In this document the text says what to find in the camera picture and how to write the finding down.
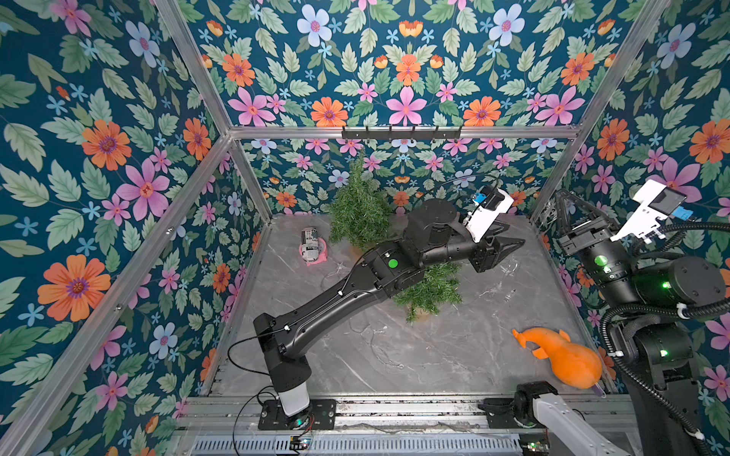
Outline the clear string light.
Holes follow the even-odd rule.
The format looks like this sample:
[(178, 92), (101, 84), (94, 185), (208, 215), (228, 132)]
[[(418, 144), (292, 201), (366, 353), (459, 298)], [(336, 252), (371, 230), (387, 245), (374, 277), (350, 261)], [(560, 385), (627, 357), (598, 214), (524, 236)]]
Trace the clear string light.
[(338, 330), (355, 338), (357, 350), (378, 369), (405, 372), (414, 366), (418, 331), (407, 320), (406, 309), (391, 298), (354, 313)]

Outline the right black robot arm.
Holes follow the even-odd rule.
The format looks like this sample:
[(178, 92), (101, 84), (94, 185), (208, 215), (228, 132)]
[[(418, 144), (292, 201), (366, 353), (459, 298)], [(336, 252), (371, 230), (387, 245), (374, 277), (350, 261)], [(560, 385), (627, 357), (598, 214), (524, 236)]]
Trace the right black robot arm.
[(606, 354), (621, 374), (646, 455), (708, 455), (701, 431), (696, 351), (684, 321), (729, 311), (720, 269), (673, 252), (692, 231), (726, 232), (728, 224), (694, 222), (686, 195), (649, 180), (638, 207), (619, 224), (566, 190), (555, 194), (558, 242), (583, 264), (608, 304), (599, 324)]

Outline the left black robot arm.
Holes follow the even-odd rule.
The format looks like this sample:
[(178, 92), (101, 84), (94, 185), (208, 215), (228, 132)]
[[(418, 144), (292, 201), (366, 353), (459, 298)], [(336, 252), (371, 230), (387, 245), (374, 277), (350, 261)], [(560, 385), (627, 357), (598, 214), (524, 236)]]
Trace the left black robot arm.
[(420, 283), (428, 267), (467, 260), (477, 273), (494, 268), (523, 246), (504, 237), (513, 198), (482, 188), (466, 216), (445, 199), (428, 199), (408, 216), (403, 234), (364, 253), (335, 285), (289, 313), (262, 313), (254, 320), (267, 373), (289, 425), (298, 427), (311, 410), (306, 383), (312, 371), (307, 351), (325, 334), (369, 306)]

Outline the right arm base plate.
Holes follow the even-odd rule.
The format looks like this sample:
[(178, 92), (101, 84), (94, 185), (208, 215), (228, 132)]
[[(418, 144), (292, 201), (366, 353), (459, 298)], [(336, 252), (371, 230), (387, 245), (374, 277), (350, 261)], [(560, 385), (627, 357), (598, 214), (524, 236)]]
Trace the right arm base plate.
[(557, 394), (528, 394), (517, 391), (511, 399), (487, 398), (477, 405), (481, 412), (486, 414), (490, 425), (516, 425), (521, 429), (544, 428), (544, 424), (537, 418), (534, 410), (539, 400), (559, 398)]

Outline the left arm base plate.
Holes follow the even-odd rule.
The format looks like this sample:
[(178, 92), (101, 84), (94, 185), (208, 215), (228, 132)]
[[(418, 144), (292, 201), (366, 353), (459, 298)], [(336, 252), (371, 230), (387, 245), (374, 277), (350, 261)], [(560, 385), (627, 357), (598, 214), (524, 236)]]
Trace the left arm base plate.
[(334, 399), (314, 399), (305, 410), (287, 416), (278, 400), (263, 403), (259, 431), (331, 431), (335, 427), (336, 406)]

